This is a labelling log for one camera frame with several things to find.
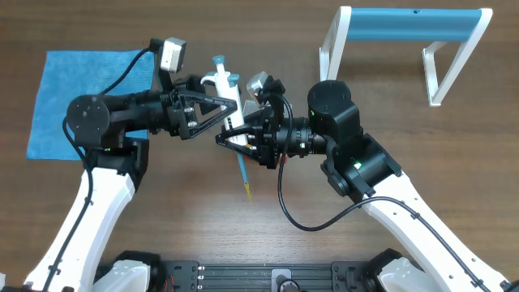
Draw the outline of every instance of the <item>white bracket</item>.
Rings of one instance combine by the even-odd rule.
[[[350,6],[341,6],[335,17],[332,25],[326,34],[323,45],[319,48],[319,64],[320,64],[320,80],[335,80],[337,79],[337,72],[339,65],[341,65],[342,53],[348,36],[351,20]],[[440,106],[448,90],[453,85],[454,80],[465,65],[467,59],[472,54],[472,51],[478,44],[481,36],[487,29],[490,19],[492,18],[492,9],[482,8],[481,18],[472,31],[469,39],[460,45],[460,49],[454,57],[454,61],[448,69],[447,75],[438,86],[438,79],[436,77],[436,68],[434,53],[436,50],[445,45],[445,42],[435,41],[427,48],[423,49],[423,64],[425,70],[425,78],[427,83],[427,95],[429,98],[429,106]]]

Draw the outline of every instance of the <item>blue cloth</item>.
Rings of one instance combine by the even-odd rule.
[[[27,148],[29,159],[79,160],[62,130],[66,108],[77,96],[97,94],[126,70],[139,51],[51,51],[41,78]],[[154,57],[146,53],[109,94],[141,92],[152,86]],[[146,131],[127,133],[147,138]]]

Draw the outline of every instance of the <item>cable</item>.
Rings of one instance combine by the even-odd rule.
[[[294,119],[294,116],[292,114],[292,109],[290,108],[290,103],[281,94],[273,94],[273,96],[275,96],[276,98],[278,98],[280,101],[283,102],[283,104],[285,105],[286,110],[288,112],[289,129],[286,133],[286,141],[289,141],[290,136],[292,135],[292,124],[293,124],[293,119]],[[467,267],[467,265],[463,262],[463,260],[461,260],[460,256],[448,245],[447,242],[445,242],[445,240],[441,237],[441,235],[438,234],[438,232],[431,225],[429,225],[429,223],[427,223],[427,221],[425,221],[425,219],[423,219],[420,216],[420,213],[415,212],[412,208],[410,208],[409,206],[407,206],[406,204],[402,203],[401,201],[399,201],[397,199],[393,199],[391,197],[385,197],[385,196],[371,197],[368,199],[364,199],[356,204],[352,204],[351,206],[346,208],[344,211],[337,214],[331,220],[327,221],[326,223],[324,223],[322,225],[316,226],[316,227],[307,227],[307,226],[297,223],[292,218],[292,216],[290,216],[289,211],[286,209],[285,201],[283,200],[283,193],[281,191],[281,189],[282,189],[281,181],[283,179],[283,169],[285,166],[285,157],[286,157],[286,153],[288,152],[289,144],[290,143],[287,142],[287,143],[285,143],[285,146],[283,147],[283,155],[281,157],[281,163],[279,166],[279,174],[277,175],[277,197],[279,199],[279,204],[281,205],[281,209],[283,210],[283,213],[285,214],[287,219],[290,221],[290,223],[292,223],[294,226],[298,227],[300,230],[303,230],[303,231],[315,232],[315,231],[323,230],[323,229],[329,227],[330,225],[339,221],[341,218],[343,218],[344,216],[346,216],[348,213],[352,212],[356,208],[361,208],[364,204],[369,204],[369,203],[372,203],[372,202],[375,202],[378,200],[392,202],[394,204],[399,205],[400,207],[405,209],[407,212],[409,212],[413,219],[418,219],[436,237],[436,239],[438,239],[438,241],[445,247],[445,249],[448,251],[448,253],[461,266],[461,268],[465,271],[465,273],[467,275],[469,275],[474,286],[479,286],[481,288],[481,290],[483,290],[485,292],[490,292],[490,290],[483,284],[483,280],[478,279],[476,277],[476,275],[474,275],[474,273],[469,269],[469,267]]]
[[[103,90],[102,92],[100,92],[99,94],[100,95],[104,95],[106,93],[108,93],[110,90],[114,89],[118,84],[121,83],[121,81],[123,81],[128,73],[130,73],[131,71],[131,68],[133,68],[133,66],[137,63],[137,61],[139,61],[140,57],[142,57],[144,54],[146,54],[147,52],[149,52],[150,49],[149,48],[144,48],[142,49],[134,58],[133,60],[131,60],[130,62],[130,65],[128,65],[127,69],[124,71],[124,73],[122,73],[122,75],[117,79],[115,80],[115,82],[112,83],[112,85],[110,85],[108,88],[106,88],[105,90]]]
[[[71,231],[66,236],[65,241],[63,242],[62,247],[59,249],[58,255],[56,255],[56,260],[54,261],[54,264],[50,267],[49,276],[47,277],[47,280],[45,280],[45,284],[43,285],[43,291],[46,292],[50,286],[50,283],[52,282],[52,278],[54,277],[54,274],[56,271],[58,271],[58,265],[59,262],[62,260],[63,254],[65,253],[66,247],[72,240],[72,236],[74,236],[74,232],[78,229],[79,223],[81,222],[81,219],[83,219],[84,214],[87,212],[87,208],[90,205],[92,201],[92,191],[93,191],[93,178],[92,178],[92,170],[90,169],[90,166],[88,166],[87,158],[84,156],[84,154],[81,152],[79,147],[74,143],[74,140],[72,139],[71,135],[69,134],[67,128],[66,128],[66,118],[63,119],[63,133],[66,136],[66,139],[71,143],[74,150],[78,153],[79,158],[81,158],[81,161],[83,162],[83,167],[85,171],[87,172],[88,176],[88,193],[87,196],[84,198],[84,205],[81,211],[79,212],[79,215],[77,219],[75,219],[74,225],[71,228]]]

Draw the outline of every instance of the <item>wooden table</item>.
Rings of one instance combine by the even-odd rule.
[[[73,161],[25,157],[45,51],[125,50],[150,37],[188,42],[181,75],[226,68],[280,78],[294,115],[307,112],[319,80],[318,49],[340,5],[494,9],[482,41],[443,105],[429,108],[423,43],[348,43],[339,80],[351,88],[364,129],[402,165],[418,192],[455,234],[509,280],[519,278],[519,4],[515,0],[416,1],[27,1],[0,6],[0,272],[22,284],[54,240],[79,187]],[[439,75],[455,47],[436,57]],[[235,155],[214,143],[150,138],[149,167],[103,256],[124,250],[204,263],[328,263],[369,260],[396,239],[362,211],[318,233],[295,229],[277,201],[277,172],[247,164],[249,204]],[[294,158],[284,193],[307,225],[351,202],[327,184],[323,157]]]

